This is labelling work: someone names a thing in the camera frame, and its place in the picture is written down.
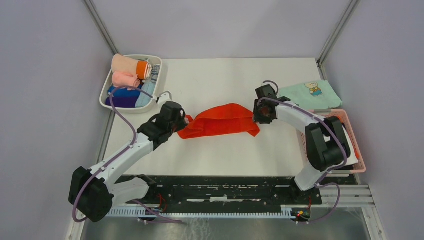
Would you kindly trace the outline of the pink panda towel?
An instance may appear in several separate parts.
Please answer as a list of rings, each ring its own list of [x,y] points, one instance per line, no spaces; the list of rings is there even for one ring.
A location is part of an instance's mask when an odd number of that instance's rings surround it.
[[[116,71],[112,74],[112,84],[114,87],[131,86],[136,88],[140,85],[140,80],[137,75]]]

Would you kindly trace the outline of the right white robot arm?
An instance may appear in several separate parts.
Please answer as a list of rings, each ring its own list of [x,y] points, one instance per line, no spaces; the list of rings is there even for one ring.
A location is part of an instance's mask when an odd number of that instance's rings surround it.
[[[279,120],[304,135],[307,163],[295,176],[293,187],[288,191],[293,203],[302,204],[309,198],[308,190],[316,187],[330,172],[353,163],[351,140],[335,116],[317,115],[287,97],[278,97],[269,84],[260,86],[255,93],[253,122],[271,124]]]

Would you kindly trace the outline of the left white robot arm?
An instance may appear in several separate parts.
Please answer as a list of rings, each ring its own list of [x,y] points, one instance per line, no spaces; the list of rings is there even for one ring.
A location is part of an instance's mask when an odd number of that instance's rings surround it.
[[[76,223],[86,219],[98,222],[112,208],[128,202],[142,200],[150,204],[156,200],[158,191],[146,176],[119,182],[135,163],[188,125],[184,109],[172,101],[170,92],[162,93],[156,102],[160,112],[138,129],[131,126],[133,137],[112,157],[88,169],[81,166],[73,172],[68,201],[73,206],[72,217]]]

